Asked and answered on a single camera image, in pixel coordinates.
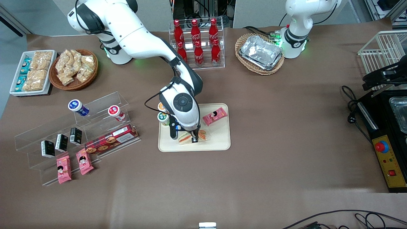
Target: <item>red button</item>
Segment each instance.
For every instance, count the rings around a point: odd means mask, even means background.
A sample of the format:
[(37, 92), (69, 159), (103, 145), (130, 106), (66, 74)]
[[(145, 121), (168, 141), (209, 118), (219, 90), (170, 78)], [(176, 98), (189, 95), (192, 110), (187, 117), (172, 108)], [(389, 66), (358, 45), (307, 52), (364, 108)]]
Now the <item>red button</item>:
[(390, 175), (390, 176), (395, 176), (395, 175), (396, 175), (396, 171), (394, 171), (394, 170), (389, 170), (389, 175)]
[(381, 142), (376, 143), (376, 144), (374, 145), (374, 147), (375, 147), (376, 150), (379, 151), (379, 152), (383, 152), (383, 151), (386, 149), (385, 145), (384, 145), (383, 143), (381, 143)]

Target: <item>foil container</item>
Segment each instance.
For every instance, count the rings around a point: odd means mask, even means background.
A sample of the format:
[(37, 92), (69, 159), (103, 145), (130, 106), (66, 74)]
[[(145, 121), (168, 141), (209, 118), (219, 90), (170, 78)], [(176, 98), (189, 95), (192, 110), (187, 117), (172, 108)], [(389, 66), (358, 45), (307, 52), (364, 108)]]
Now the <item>foil container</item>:
[(246, 60), (271, 71), (282, 57), (282, 49), (277, 45), (265, 41), (258, 35), (250, 36), (239, 50), (239, 54)]

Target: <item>pink snack package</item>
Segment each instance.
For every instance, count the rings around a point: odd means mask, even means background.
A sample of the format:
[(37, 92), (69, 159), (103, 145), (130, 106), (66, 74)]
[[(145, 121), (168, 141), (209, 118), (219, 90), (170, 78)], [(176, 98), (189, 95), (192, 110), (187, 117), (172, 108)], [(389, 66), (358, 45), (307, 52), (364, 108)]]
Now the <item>pink snack package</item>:
[(227, 113), (221, 107), (218, 110), (216, 110), (208, 115), (203, 116), (202, 119), (206, 123), (206, 125), (209, 126), (211, 123), (214, 123), (214, 122), (218, 121), (219, 119), (226, 117), (226, 116), (227, 116)]
[(90, 164), (89, 155), (85, 149), (81, 149), (79, 152), (77, 152), (77, 159), (82, 175), (85, 175), (87, 172), (93, 169), (92, 165)]
[(58, 181), (60, 184), (72, 180), (69, 155), (57, 159)]

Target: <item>emergency stop button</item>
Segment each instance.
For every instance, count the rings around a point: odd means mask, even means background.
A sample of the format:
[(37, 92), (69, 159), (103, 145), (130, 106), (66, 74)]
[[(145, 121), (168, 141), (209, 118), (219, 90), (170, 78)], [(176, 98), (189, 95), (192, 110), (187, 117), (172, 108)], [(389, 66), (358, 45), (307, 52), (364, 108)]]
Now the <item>emergency stop button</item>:
[(387, 144), (387, 142), (385, 142), (385, 141), (380, 141), (380, 142), (376, 143), (374, 145), (374, 148), (377, 151), (382, 152), (384, 154), (389, 152), (389, 144)]
[(395, 176), (396, 175), (396, 171), (394, 170), (389, 170), (389, 176)]

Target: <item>blue yogurt bottle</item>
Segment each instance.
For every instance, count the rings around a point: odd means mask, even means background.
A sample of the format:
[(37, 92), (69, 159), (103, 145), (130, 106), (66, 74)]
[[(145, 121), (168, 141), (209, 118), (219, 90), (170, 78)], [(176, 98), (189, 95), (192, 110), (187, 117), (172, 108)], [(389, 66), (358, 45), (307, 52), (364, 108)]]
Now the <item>blue yogurt bottle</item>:
[(86, 116), (89, 114), (89, 109), (87, 107), (85, 107), (81, 101), (74, 99), (71, 102), (68, 103), (68, 108), (73, 111), (76, 112), (78, 114), (80, 114), (81, 116)]

